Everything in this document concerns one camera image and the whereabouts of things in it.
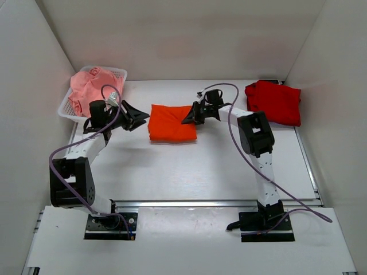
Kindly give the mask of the orange t shirt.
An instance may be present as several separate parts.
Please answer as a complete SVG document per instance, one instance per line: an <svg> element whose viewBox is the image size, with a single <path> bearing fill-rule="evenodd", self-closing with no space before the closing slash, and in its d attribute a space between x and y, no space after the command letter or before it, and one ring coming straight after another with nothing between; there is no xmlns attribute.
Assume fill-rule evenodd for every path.
<svg viewBox="0 0 367 275"><path fill-rule="evenodd" d="M186 143L197 139L196 126L193 123L182 124L191 110L191 106L170 107L151 105L148 123L149 137L156 143Z"/></svg>

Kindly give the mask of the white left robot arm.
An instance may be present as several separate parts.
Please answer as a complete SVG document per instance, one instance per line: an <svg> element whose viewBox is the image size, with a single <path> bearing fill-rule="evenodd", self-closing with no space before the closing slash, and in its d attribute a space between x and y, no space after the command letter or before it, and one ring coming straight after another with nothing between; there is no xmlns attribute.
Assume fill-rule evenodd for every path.
<svg viewBox="0 0 367 275"><path fill-rule="evenodd" d="M91 164L103 150L112 130L122 128L133 131L146 123L149 114L122 101L120 105L107 107L104 100L89 104L89 117L83 125L83 139L71 145L70 152L50 164L50 200L53 206L77 208L94 216L107 228L120 221L116 204L112 199L97 194Z"/></svg>

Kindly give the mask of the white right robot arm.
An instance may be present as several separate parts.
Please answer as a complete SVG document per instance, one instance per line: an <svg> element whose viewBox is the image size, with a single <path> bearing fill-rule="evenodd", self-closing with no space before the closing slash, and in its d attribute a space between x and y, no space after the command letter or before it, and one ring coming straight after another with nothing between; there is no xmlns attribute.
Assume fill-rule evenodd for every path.
<svg viewBox="0 0 367 275"><path fill-rule="evenodd" d="M183 119L182 124L204 124L213 117L229 123L239 130L240 144L253 166L257 182L257 224L263 229L271 229L284 211L276 186L272 168L272 151L275 139L264 112L245 111L232 107L222 99L222 91L212 89L198 92L198 100Z"/></svg>

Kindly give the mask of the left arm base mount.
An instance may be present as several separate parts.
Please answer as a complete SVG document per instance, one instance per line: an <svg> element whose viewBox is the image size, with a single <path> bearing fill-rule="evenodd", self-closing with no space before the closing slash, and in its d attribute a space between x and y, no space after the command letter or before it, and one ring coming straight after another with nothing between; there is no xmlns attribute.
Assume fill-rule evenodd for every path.
<svg viewBox="0 0 367 275"><path fill-rule="evenodd" d="M114 202L112 206L112 209L119 213L118 216L88 216L84 239L106 241L134 241L136 239L138 209L123 207L118 202Z"/></svg>

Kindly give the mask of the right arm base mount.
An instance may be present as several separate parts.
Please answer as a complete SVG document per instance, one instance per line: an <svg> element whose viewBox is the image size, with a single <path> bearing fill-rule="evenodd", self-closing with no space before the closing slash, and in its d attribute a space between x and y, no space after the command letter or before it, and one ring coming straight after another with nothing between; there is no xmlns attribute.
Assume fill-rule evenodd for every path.
<svg viewBox="0 0 367 275"><path fill-rule="evenodd" d="M263 206L257 211L239 213L239 220L230 223L226 231L239 229L242 242L294 242L295 236L283 203Z"/></svg>

